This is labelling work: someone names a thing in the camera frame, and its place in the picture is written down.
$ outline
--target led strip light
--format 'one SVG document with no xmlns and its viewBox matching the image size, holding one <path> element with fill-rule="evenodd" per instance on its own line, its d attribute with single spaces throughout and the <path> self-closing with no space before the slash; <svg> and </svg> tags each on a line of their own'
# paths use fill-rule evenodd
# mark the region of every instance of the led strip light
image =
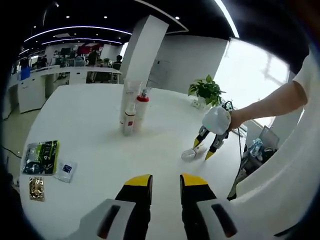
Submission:
<svg viewBox="0 0 320 240">
<path fill-rule="evenodd" d="M 64 29 L 80 29 L 80 28 L 110 30 L 110 31 L 115 31 L 115 32 L 123 33 L 123 34 L 132 35 L 132 33 L 127 32 L 127 31 L 121 31 L 121 30 L 118 30 L 118 29 L 102 27 L 102 26 L 65 26 L 65 27 L 59 27 L 59 28 L 55 28 L 55 29 L 51 29 L 51 30 L 40 32 L 40 33 L 38 33 L 36 35 L 33 35 L 33 36 L 27 38 L 26 40 L 24 40 L 24 42 L 29 41 L 30 39 L 38 37 L 38 36 L 40 36 L 42 34 L 50 33 L 50 32 L 53 32 L 53 31 L 64 30 Z"/>
<path fill-rule="evenodd" d="M 59 40 L 54 40 L 54 41 L 47 41 L 47 42 L 41 43 L 41 45 L 51 44 L 51 43 L 55 43 L 55 42 L 62 42 L 62 41 L 70 41 L 70 40 L 93 40 L 93 41 L 102 41 L 102 42 L 108 42 L 108 43 L 122 44 L 122 42 L 119 42 L 119 41 L 110 41 L 110 40 L 103 40 L 103 39 L 96 39 L 96 38 L 66 38 L 66 39 L 59 39 Z"/>
<path fill-rule="evenodd" d="M 21 54 L 23 54 L 23 53 L 25 53 L 25 52 L 27 52 L 27 51 L 29 51 L 29 50 L 30 50 L 30 49 L 28 48 L 27 50 L 24 50 L 24 51 L 20 52 L 19 55 L 21 55 Z"/>
<path fill-rule="evenodd" d="M 236 25 L 234 23 L 234 21 L 232 20 L 226 6 L 224 5 L 224 3 L 221 1 L 221 0 L 214 0 L 216 2 L 216 4 L 219 6 L 219 8 L 221 9 L 221 11 L 223 12 L 223 15 L 225 16 L 226 20 L 228 21 L 229 25 L 230 25 L 230 28 L 233 32 L 233 35 L 236 37 L 236 38 L 239 38 L 239 34 L 238 34 L 238 31 L 237 31 L 237 28 L 236 28 Z"/>
</svg>

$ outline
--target white tabletop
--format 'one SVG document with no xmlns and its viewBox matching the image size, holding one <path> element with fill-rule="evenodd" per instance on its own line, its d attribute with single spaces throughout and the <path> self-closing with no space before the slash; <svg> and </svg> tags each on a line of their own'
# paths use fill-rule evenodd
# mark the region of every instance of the white tabletop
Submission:
<svg viewBox="0 0 320 240">
<path fill-rule="evenodd" d="M 105 199 L 114 199 L 125 181 L 152 174 L 148 240 L 187 239 L 182 222 L 181 173 L 208 181 L 226 198 L 240 166 L 239 139 L 234 133 L 207 161 L 181 160 L 192 147 L 204 112 L 191 106 L 186 94 L 152 89 L 142 133 L 123 136 L 119 130 L 123 85 L 60 86 L 35 119 L 25 143 L 59 140 L 59 161 L 78 163 L 71 183 L 44 177 L 45 201 L 29 199 L 29 175 L 20 176 L 22 206 L 45 239 L 66 237 L 80 219 Z M 214 139 L 205 140 L 209 147 Z M 245 139 L 241 140 L 244 148 Z"/>
</svg>

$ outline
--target white wall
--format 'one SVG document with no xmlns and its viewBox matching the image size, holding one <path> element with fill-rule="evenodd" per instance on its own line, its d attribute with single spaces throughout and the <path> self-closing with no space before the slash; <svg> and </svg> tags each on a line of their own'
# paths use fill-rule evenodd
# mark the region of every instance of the white wall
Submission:
<svg viewBox="0 0 320 240">
<path fill-rule="evenodd" d="M 55 51 L 60 51 L 62 48 L 73 48 L 74 45 L 82 46 L 83 42 L 70 42 L 70 43 L 63 43 L 63 44 L 57 44 L 57 45 L 50 45 L 45 48 L 44 54 L 46 55 L 46 59 L 48 64 L 50 64 L 51 59 L 54 56 Z"/>
<path fill-rule="evenodd" d="M 113 46 L 110 44 L 103 45 L 100 58 L 116 60 L 116 57 L 120 54 L 122 46 Z"/>
<path fill-rule="evenodd" d="M 186 94 L 195 79 L 215 76 L 227 41 L 201 36 L 166 36 L 156 60 L 167 68 L 167 79 L 159 79 L 159 88 Z"/>
</svg>

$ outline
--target computer monitor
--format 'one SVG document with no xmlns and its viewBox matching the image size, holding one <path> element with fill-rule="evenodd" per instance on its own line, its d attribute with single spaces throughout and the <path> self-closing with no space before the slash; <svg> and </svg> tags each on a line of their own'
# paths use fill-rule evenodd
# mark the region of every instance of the computer monitor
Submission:
<svg viewBox="0 0 320 240">
<path fill-rule="evenodd" d="M 65 56 L 65 55 L 70 55 L 71 53 L 71 48 L 70 47 L 63 47 L 61 48 L 61 55 Z"/>
</svg>

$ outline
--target white bottle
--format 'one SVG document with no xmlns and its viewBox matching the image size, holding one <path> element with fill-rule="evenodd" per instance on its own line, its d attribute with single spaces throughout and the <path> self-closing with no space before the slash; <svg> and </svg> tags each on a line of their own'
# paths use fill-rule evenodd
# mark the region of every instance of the white bottle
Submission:
<svg viewBox="0 0 320 240">
<path fill-rule="evenodd" d="M 143 89 L 141 95 L 136 98 L 135 120 L 133 131 L 138 133 L 141 130 L 142 123 L 145 119 L 149 97 L 147 97 L 148 90 Z"/>
<path fill-rule="evenodd" d="M 136 116 L 136 104 L 130 103 L 128 108 L 124 112 L 124 126 L 123 126 L 123 134 L 125 136 L 129 136 L 132 134 L 134 129 L 134 121 Z"/>
<path fill-rule="evenodd" d="M 125 111 L 128 108 L 130 102 L 134 102 L 138 96 L 141 89 L 142 81 L 130 81 L 128 79 L 124 80 L 122 100 L 121 100 L 121 110 L 120 110 L 120 127 L 124 129 L 125 123 Z"/>
</svg>

